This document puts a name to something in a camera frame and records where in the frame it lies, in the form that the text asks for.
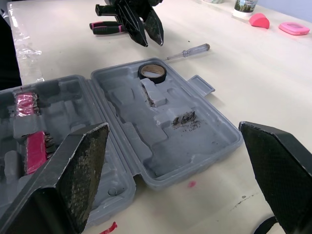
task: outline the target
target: textured gripper pad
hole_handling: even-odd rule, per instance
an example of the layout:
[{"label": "textured gripper pad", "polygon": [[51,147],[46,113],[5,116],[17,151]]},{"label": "textured gripper pad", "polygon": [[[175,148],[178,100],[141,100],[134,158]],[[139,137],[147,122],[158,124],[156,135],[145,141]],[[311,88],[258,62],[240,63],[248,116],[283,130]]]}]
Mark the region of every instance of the textured gripper pad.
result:
[{"label": "textured gripper pad", "polygon": [[82,232],[89,217],[104,163],[108,126],[86,135],[78,152],[64,172],[60,193],[77,232]]},{"label": "textured gripper pad", "polygon": [[279,224],[292,234],[312,204],[311,176],[273,134],[248,124],[240,130],[260,189]]}]

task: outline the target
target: pink mark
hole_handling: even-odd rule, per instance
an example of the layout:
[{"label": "pink mark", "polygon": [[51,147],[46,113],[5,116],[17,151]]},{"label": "pink mark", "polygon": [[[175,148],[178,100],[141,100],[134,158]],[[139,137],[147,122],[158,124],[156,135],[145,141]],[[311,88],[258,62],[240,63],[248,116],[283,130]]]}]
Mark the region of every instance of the pink mark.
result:
[{"label": "pink mark", "polygon": [[188,188],[192,188],[192,187],[194,187],[196,185],[196,181],[194,181],[194,180],[192,180],[192,181],[190,181],[190,183],[188,184]]},{"label": "pink mark", "polygon": [[100,234],[108,234],[111,233],[115,228],[118,227],[116,222],[112,224],[112,226],[109,229],[106,229],[105,231],[101,232]]}]

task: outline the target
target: screwdriver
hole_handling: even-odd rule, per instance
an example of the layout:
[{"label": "screwdriver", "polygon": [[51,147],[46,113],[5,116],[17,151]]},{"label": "screwdriver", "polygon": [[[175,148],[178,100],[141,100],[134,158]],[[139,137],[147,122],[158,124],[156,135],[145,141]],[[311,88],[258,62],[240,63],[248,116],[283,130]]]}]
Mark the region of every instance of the screwdriver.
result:
[{"label": "screwdriver", "polygon": [[210,49],[210,45],[209,44],[203,44],[197,47],[193,47],[191,49],[188,50],[183,50],[181,53],[176,54],[176,55],[172,55],[167,57],[165,60],[173,60],[173,59],[177,59],[177,58],[181,58],[181,57],[188,57],[188,56],[192,56],[192,55],[197,55],[203,52],[206,52]]}]

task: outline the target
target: table surface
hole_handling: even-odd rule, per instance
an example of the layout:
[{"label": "table surface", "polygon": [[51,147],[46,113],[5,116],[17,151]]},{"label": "table surface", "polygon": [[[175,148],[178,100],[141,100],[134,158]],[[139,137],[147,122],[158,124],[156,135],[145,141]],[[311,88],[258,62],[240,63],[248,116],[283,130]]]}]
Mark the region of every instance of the table surface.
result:
[{"label": "table surface", "polygon": [[[312,36],[291,36],[278,29],[285,21],[312,24],[257,6],[271,22],[269,30],[232,17],[234,2],[164,0],[155,8],[164,45],[149,40],[144,48],[127,34],[96,37],[89,23],[103,0],[18,1],[11,20],[29,36],[45,80],[92,71],[151,57],[165,58],[209,43],[206,54],[171,61],[186,80],[198,74],[216,91],[207,96],[238,126],[241,120],[274,126],[294,134],[312,151]],[[18,39],[13,26],[14,38]],[[34,82],[24,78],[23,83]],[[190,181],[196,185],[188,188]],[[132,205],[84,234],[98,234],[113,221],[114,234],[250,234],[272,211],[254,178],[245,146],[203,173],[161,192],[136,178]],[[271,234],[284,232],[275,225]]]}]

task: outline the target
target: molded compartment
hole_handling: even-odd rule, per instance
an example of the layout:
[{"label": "molded compartment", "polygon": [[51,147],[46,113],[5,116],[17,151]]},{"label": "molded compartment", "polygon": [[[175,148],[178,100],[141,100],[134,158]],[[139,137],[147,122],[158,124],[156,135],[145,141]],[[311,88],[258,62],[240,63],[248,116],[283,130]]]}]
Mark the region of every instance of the molded compartment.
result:
[{"label": "molded compartment", "polygon": [[[12,171],[13,179],[8,180],[4,171],[6,154],[17,155],[20,164],[24,164],[24,140],[14,139],[14,131],[31,131],[29,126],[14,129],[15,95],[29,91],[38,95],[40,116],[36,119],[40,121],[43,130],[54,138],[58,147],[69,133],[84,126],[103,122],[87,85],[83,77],[69,76],[0,92],[0,217],[31,177],[25,175],[23,169],[20,172],[12,167],[15,170]],[[87,227],[108,220],[118,211],[118,207],[124,209],[132,202],[135,183],[122,165],[117,150],[109,137],[98,192]]]},{"label": "molded compartment", "polygon": [[[137,74],[145,63],[167,69],[165,81],[155,85],[158,105],[149,101],[145,86],[150,84]],[[159,59],[97,70],[91,77],[127,164],[154,189],[205,170],[242,143],[238,129],[196,91],[196,84],[190,85]],[[180,114],[192,112],[194,119],[175,124]]]}]

